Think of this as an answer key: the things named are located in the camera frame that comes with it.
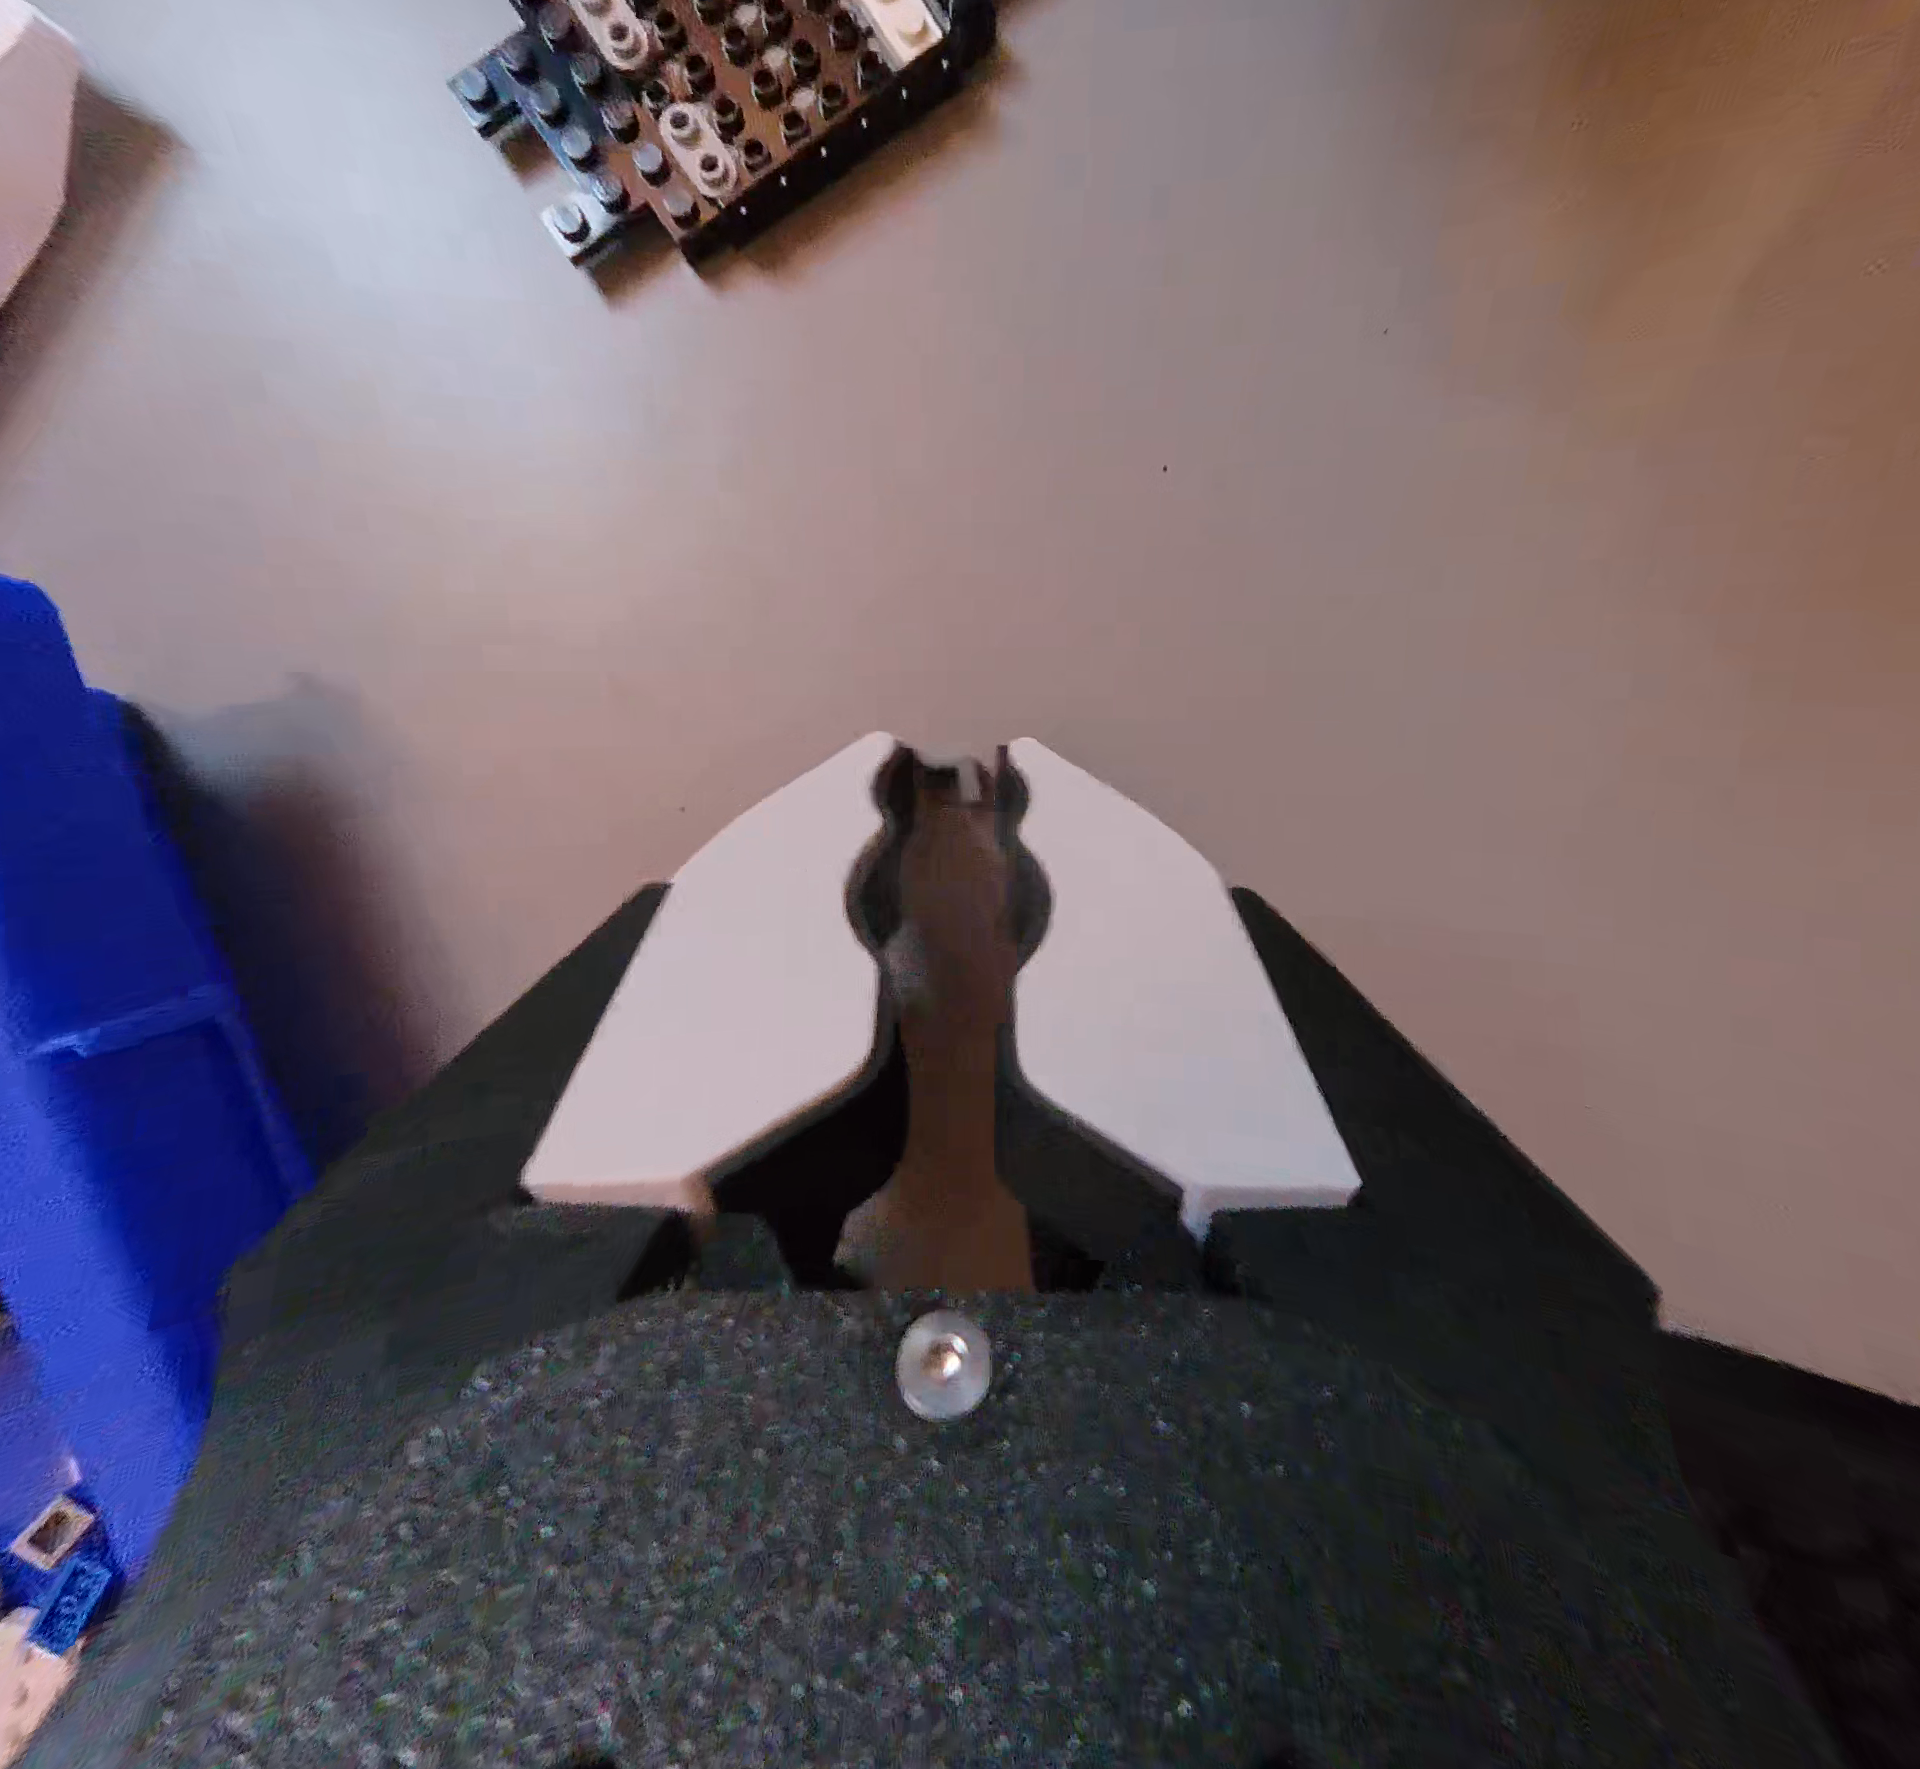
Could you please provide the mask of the white printed paper bag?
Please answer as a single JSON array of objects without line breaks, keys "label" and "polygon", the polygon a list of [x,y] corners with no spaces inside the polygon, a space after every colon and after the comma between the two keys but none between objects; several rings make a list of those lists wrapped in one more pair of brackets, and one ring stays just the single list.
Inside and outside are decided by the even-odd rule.
[{"label": "white printed paper bag", "polygon": [[2,0],[2,301],[65,208],[81,75],[65,28],[29,0]]}]

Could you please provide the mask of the blue plastic bin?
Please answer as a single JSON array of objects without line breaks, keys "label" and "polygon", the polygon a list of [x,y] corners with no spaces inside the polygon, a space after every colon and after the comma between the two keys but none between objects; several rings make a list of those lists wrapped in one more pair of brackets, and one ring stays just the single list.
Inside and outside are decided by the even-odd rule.
[{"label": "blue plastic bin", "polygon": [[201,1449],[231,1266],[315,1179],[57,605],[2,584],[2,1281],[110,1558]]}]

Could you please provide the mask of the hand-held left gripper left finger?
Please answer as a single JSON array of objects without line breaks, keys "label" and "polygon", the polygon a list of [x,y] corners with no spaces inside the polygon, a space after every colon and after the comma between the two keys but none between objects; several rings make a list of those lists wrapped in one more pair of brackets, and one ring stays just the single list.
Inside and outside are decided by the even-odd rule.
[{"label": "hand-held left gripper left finger", "polygon": [[853,740],[680,866],[525,1159],[529,1196],[693,1210],[735,1158],[852,1094],[881,1024],[852,887],[899,752]]}]

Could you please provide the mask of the black lego car chassis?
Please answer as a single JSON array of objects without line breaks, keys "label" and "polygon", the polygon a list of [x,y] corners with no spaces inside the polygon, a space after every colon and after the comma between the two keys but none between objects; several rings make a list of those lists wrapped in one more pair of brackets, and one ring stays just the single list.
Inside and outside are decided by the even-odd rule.
[{"label": "black lego car chassis", "polygon": [[507,0],[446,89],[560,173],[540,223],[586,269],[645,228],[697,266],[751,243],[947,102],[994,0]]}]

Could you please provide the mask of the heap of loose lego parts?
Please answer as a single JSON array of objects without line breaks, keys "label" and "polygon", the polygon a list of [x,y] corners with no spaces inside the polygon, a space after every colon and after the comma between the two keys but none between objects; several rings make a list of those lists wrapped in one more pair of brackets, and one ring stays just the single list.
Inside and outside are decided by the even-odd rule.
[{"label": "heap of loose lego parts", "polygon": [[77,1493],[57,1493],[12,1537],[4,1546],[5,1720],[67,1685],[118,1587],[102,1518]]}]

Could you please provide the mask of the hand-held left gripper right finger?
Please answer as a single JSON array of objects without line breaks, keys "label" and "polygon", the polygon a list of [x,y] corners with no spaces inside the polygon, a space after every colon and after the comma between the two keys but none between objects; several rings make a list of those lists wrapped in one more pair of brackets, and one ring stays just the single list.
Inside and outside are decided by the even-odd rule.
[{"label": "hand-held left gripper right finger", "polygon": [[1177,831],[1034,737],[1019,856],[1043,888],[1012,977],[1012,1072],[1067,1126],[1222,1213],[1341,1210],[1358,1165],[1222,873]]}]

